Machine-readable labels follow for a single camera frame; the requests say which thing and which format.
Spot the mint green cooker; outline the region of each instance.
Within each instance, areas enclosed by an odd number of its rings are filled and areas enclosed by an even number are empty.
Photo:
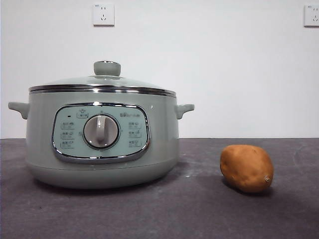
[[[173,91],[120,77],[116,62],[95,62],[94,72],[31,87],[28,104],[8,104],[27,119],[26,163],[33,176],[95,189],[167,174],[178,160],[177,120],[194,105],[177,105]]]

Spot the electrical socket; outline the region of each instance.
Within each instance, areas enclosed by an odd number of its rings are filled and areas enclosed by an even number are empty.
[[[305,5],[304,26],[319,26],[319,4]]]
[[[95,4],[93,6],[94,26],[114,26],[114,4]]]

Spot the dark gray surface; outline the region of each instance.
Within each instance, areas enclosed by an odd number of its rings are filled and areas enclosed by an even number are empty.
[[[219,155],[229,144],[263,147],[269,190],[229,188]],[[319,139],[182,139],[164,178],[112,190],[69,190],[32,178],[24,139],[1,140],[2,239],[319,238]]]

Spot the lid handle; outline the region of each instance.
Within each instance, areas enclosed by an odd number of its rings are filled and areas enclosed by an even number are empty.
[[[121,65],[114,61],[97,61],[94,63],[94,73],[97,76],[119,76]]]

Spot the potato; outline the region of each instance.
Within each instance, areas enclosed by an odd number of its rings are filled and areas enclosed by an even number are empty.
[[[246,193],[268,188],[274,167],[267,152],[253,145],[230,145],[220,155],[220,170],[226,181]]]

